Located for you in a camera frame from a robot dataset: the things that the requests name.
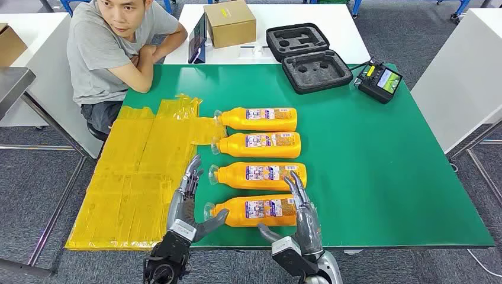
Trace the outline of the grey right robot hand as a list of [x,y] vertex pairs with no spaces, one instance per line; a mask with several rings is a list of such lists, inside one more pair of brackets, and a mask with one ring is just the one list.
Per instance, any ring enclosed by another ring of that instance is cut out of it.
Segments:
[[291,236],[282,237],[263,223],[258,224],[258,229],[261,236],[271,243],[273,255],[295,253],[315,262],[324,253],[317,210],[295,172],[291,172],[291,176],[285,177],[284,181],[293,195],[296,232]]

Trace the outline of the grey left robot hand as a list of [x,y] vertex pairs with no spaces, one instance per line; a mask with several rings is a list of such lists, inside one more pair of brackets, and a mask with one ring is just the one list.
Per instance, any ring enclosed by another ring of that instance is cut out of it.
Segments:
[[198,223],[195,220],[195,194],[199,177],[203,171],[199,169],[201,156],[196,154],[183,172],[179,187],[174,191],[170,202],[167,229],[179,234],[192,243],[203,239],[206,235],[225,224],[229,215],[228,209],[222,209],[216,216]]

